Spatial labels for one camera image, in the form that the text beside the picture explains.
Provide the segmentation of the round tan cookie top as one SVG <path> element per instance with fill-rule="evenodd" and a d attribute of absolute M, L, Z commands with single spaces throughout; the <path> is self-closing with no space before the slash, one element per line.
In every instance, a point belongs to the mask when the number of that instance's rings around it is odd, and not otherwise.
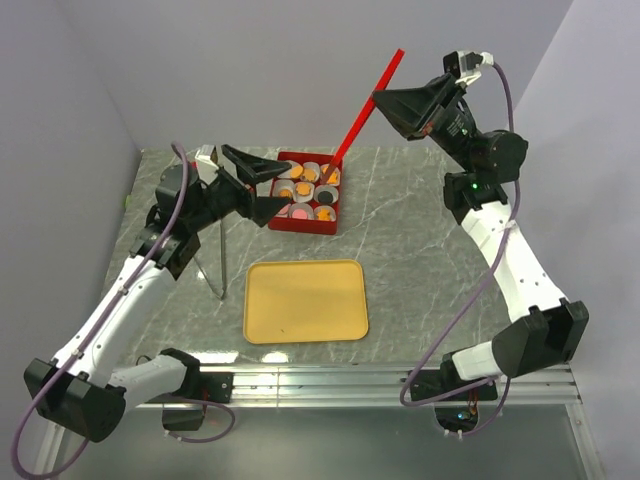
<path fill-rule="evenodd" d="M 299 178 L 303 173 L 303 168 L 301 166 L 295 166 L 291 169 L 291 177 L 293 179 Z"/>

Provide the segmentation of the flower cookie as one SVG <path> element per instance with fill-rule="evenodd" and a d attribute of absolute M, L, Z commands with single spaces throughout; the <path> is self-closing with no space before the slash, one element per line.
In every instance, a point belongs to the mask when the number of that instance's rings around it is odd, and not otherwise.
<path fill-rule="evenodd" d="M 305 169 L 303 172 L 303 178 L 305 181 L 315 182 L 317 180 L 317 174 L 312 169 Z"/>
<path fill-rule="evenodd" d="M 295 185 L 295 191 L 299 196 L 308 196 L 312 193 L 313 185 L 306 182 L 299 182 Z"/>

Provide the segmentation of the pink round cookie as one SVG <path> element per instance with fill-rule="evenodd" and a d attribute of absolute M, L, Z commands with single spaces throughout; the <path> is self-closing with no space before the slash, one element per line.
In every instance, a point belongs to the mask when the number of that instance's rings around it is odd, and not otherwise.
<path fill-rule="evenodd" d="M 290 205 L 289 205 L 289 204 L 284 205 L 284 206 L 279 210 L 279 212 L 277 213 L 277 216 L 278 216 L 278 217 L 286 217 L 286 216 L 288 215 L 289 208 L 290 208 Z"/>
<path fill-rule="evenodd" d="M 308 219 L 308 214 L 303 209 L 296 209 L 291 213 L 291 218 L 292 219 L 297 219 L 297 220 L 307 220 Z"/>

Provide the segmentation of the orange fish cookie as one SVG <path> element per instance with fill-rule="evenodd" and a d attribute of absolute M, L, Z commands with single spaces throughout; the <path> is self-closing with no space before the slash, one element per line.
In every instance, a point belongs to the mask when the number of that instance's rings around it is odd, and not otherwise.
<path fill-rule="evenodd" d="M 328 185 L 339 185 L 341 173 L 339 169 L 334 169 L 326 180 Z"/>
<path fill-rule="evenodd" d="M 316 212 L 316 217 L 320 221 L 331 221 L 332 220 L 331 211 L 328 210 L 328 209 L 320 209 L 320 210 L 318 210 Z"/>

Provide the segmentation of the red box lid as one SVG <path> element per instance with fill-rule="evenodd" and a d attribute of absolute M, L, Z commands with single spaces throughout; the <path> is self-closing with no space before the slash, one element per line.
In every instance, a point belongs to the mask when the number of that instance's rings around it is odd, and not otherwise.
<path fill-rule="evenodd" d="M 367 100 L 365 101 L 363 107 L 358 113 L 356 119 L 352 123 L 344 139 L 342 140 L 341 144 L 339 145 L 338 149 L 333 155 L 331 161 L 328 164 L 326 171 L 320 177 L 320 182 L 322 184 L 326 184 L 329 181 L 329 178 L 331 177 L 333 172 L 336 170 L 339 163 L 343 160 L 344 156 L 346 155 L 348 150 L 351 148 L 356 138 L 360 134 L 361 130 L 363 129 L 368 119 L 370 118 L 375 108 L 375 105 L 373 102 L 373 93 L 379 90 L 385 90 L 387 88 L 398 66 L 400 65 L 404 55 L 405 55 L 405 51 L 403 49 L 397 49 L 394 55 L 392 56 L 388 65 L 383 71 L 381 77 L 377 81 L 376 85 L 374 86 L 373 90 L 371 91 Z"/>

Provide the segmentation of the metal tongs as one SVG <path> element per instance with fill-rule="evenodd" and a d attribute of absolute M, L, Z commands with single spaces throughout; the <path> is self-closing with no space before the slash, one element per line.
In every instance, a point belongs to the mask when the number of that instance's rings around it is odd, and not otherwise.
<path fill-rule="evenodd" d="M 212 281 L 208 270 L 201 259 L 200 254 L 196 254 L 193 258 L 195 265 L 198 269 L 199 276 L 206 282 L 211 293 L 220 301 L 224 301 L 227 298 L 228 292 L 228 266 L 227 266 L 227 241 L 226 241 L 226 227 L 225 222 L 221 220 L 219 222 L 219 273 L 220 273 L 220 288 L 217 288 Z"/>

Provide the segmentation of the black round cookie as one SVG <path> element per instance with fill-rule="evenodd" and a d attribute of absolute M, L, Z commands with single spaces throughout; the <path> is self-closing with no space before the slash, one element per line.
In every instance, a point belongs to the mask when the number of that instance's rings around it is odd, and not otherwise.
<path fill-rule="evenodd" d="M 318 202 L 321 204 L 332 204 L 334 202 L 334 196 L 330 191 L 322 191 L 318 194 Z"/>

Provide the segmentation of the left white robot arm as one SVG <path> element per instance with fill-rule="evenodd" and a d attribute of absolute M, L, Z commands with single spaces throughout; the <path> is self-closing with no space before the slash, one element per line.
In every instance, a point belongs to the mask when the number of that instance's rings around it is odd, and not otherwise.
<path fill-rule="evenodd" d="M 138 323 L 176 286 L 200 248 L 200 231 L 231 213 L 263 227 L 285 205 L 282 197 L 258 195 L 257 186 L 287 172 L 289 164 L 224 145 L 236 172 L 217 167 L 205 182 L 182 146 L 172 148 L 180 162 L 162 172 L 145 225 L 111 289 L 51 360 L 35 359 L 24 373 L 37 413 L 94 443 L 106 439 L 129 410 L 156 397 L 202 400 L 194 356 L 167 348 L 124 370 L 117 369 L 118 358 Z"/>

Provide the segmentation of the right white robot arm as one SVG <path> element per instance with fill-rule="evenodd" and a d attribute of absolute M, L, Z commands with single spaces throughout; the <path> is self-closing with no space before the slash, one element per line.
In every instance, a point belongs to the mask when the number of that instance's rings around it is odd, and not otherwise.
<path fill-rule="evenodd" d="M 512 129 L 479 130 L 465 93 L 463 83 L 444 74 L 423 87 L 372 95 L 405 139 L 429 137 L 460 166 L 444 177 L 444 204 L 486 260 L 510 321 L 493 339 L 444 355 L 425 392 L 419 390 L 426 364 L 420 361 L 402 387 L 405 406 L 462 399 L 500 377 L 568 363 L 589 321 L 585 304 L 569 300 L 538 261 L 516 221 L 520 200 L 503 188 L 519 183 L 527 141 Z"/>

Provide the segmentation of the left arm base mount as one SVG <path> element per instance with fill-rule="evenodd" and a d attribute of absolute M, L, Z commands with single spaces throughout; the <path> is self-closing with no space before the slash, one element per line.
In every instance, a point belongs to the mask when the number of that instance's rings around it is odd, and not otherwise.
<path fill-rule="evenodd" d="M 230 372 L 204 373 L 188 389 L 167 394 L 163 398 L 162 426 L 168 436 L 176 440 L 204 444 L 222 439 L 236 424 L 236 414 L 229 407 L 234 374 Z M 208 414 L 218 410 L 229 418 L 227 426 L 212 437 L 186 437 L 204 426 Z"/>

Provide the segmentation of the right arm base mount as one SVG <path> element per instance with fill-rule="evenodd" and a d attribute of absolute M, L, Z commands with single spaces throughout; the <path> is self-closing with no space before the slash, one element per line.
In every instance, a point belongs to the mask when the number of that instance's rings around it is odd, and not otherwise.
<path fill-rule="evenodd" d="M 480 425 L 480 403 L 498 399 L 493 381 L 471 388 L 473 383 L 454 380 L 448 385 L 440 371 L 422 370 L 410 383 L 408 401 L 430 400 L 438 426 L 446 435 L 462 438 Z"/>

